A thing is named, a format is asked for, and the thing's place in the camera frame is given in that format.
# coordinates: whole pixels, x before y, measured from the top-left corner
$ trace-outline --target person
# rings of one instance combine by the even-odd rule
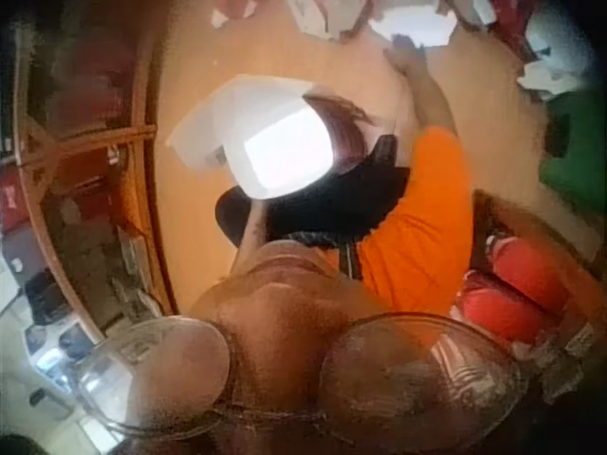
[[[446,316],[462,285],[471,252],[472,200],[451,110],[410,39],[395,37],[385,54],[411,88],[420,133],[404,195],[377,229],[350,251],[359,258],[360,279],[339,271],[335,250],[268,242],[268,205],[252,201],[230,275],[205,292],[186,315],[221,327],[237,347],[238,367],[232,375],[236,385],[230,387],[229,400],[242,410],[309,408],[318,398],[326,353],[344,330],[393,312]],[[375,338],[380,350],[390,342],[385,336]],[[155,359],[145,374],[149,378],[179,370],[180,378],[190,378],[182,381],[189,391],[185,386],[162,391],[162,402],[174,408],[190,409],[200,392],[196,378],[209,380],[212,361],[195,346],[189,339],[165,344],[165,353],[179,351],[187,357],[187,368],[178,367],[181,360],[166,354],[168,363]],[[164,384],[174,382],[172,377]],[[438,389],[423,382],[415,385],[419,399],[438,399],[432,397]],[[145,388],[139,390],[145,396]],[[219,453],[358,453],[343,451],[326,435],[313,437],[306,426],[287,426],[279,437],[276,431],[269,436],[264,429],[225,424],[214,428],[211,437]]]

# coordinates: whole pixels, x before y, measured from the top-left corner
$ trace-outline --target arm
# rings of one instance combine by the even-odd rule
[[[469,265],[468,167],[451,110],[413,43],[398,39],[386,55],[409,81],[422,132],[404,197],[359,244],[362,276],[394,311],[446,315]]]
[[[254,251],[267,242],[267,203],[264,201],[251,201],[248,213],[247,226],[243,234],[236,258],[231,266],[231,272],[237,269]]]
[[[449,103],[428,72],[423,50],[415,48],[410,38],[396,35],[394,45],[386,49],[390,64],[407,78],[414,97],[414,110],[419,125],[442,126],[457,134]]]

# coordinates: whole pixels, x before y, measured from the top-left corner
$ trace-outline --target paper scrap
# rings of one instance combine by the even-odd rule
[[[254,0],[248,0],[247,6],[245,7],[245,11],[243,12],[242,19],[246,19],[252,16],[256,9],[257,2]],[[221,28],[229,20],[230,18],[219,9],[214,9],[211,13],[211,25],[214,28]]]
[[[416,46],[445,46],[457,25],[453,11],[438,14],[434,5],[397,7],[383,11],[383,17],[369,21],[371,28],[386,40],[394,35],[409,36]]]
[[[338,40],[345,31],[352,30],[367,0],[322,0],[326,9],[327,29],[334,40]]]
[[[295,18],[297,27],[303,33],[330,40],[327,24],[321,9],[313,0],[286,0]]]
[[[553,69],[581,75],[596,63],[595,51],[584,33],[558,2],[540,2],[524,36],[538,58]]]
[[[573,74],[554,71],[545,61],[538,60],[524,66],[524,76],[517,82],[527,90],[543,90],[552,95],[580,90],[585,80]]]
[[[472,0],[474,11],[478,15],[481,22],[485,25],[491,25],[497,22],[497,14],[495,8],[489,0]]]
[[[313,86],[312,82],[241,74],[200,101],[176,125],[166,145],[190,169],[212,169],[238,123],[263,121],[275,105],[300,98]]]

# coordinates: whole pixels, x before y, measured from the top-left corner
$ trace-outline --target eyeglasses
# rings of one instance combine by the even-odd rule
[[[516,360],[495,341],[452,319],[417,313],[364,319],[337,336],[309,409],[242,406],[235,399],[247,378],[241,354],[213,322],[158,318],[105,340],[70,380],[90,414],[132,437],[179,439],[222,422],[293,420],[355,445],[399,451],[470,446],[526,391]]]

